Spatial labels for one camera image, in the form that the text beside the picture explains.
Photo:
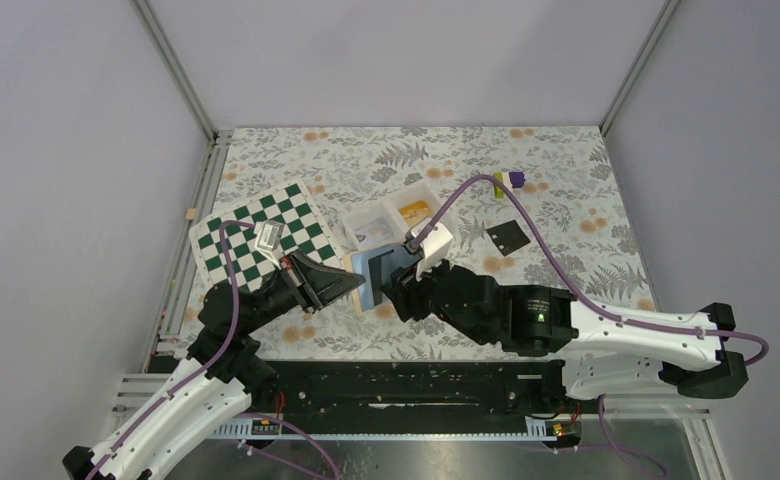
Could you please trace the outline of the dark grey credit card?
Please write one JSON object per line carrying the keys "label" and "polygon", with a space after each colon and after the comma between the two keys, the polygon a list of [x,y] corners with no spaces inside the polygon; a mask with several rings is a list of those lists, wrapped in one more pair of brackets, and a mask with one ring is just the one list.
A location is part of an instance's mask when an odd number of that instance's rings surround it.
{"label": "dark grey credit card", "polygon": [[503,257],[509,256],[530,243],[528,235],[516,220],[487,228],[486,233]]}

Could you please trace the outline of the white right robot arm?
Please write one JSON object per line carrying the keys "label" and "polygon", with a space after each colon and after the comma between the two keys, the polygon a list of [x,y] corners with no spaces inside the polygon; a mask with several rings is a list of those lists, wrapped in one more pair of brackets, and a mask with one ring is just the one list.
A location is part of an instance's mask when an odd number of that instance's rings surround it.
{"label": "white right robot arm", "polygon": [[562,373],[539,386],[541,402],[555,412],[578,399],[661,386],[727,399],[749,380],[743,355],[725,346],[735,328],[726,304],[666,314],[583,303],[568,290],[501,285],[447,261],[425,273],[398,268],[381,290],[402,321],[434,316],[479,345],[562,362]]}

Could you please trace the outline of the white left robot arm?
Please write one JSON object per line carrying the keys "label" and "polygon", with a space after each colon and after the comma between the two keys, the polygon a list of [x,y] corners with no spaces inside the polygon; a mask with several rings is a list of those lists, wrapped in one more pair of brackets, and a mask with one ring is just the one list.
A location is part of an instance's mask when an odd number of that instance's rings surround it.
{"label": "white left robot arm", "polygon": [[232,417],[262,411],[276,397],[276,372],[251,335],[300,308],[321,310],[364,283],[363,276],[313,261],[300,251],[254,290],[233,280],[204,296],[204,325],[164,384],[107,439],[76,446],[62,464],[72,479],[164,479]]}

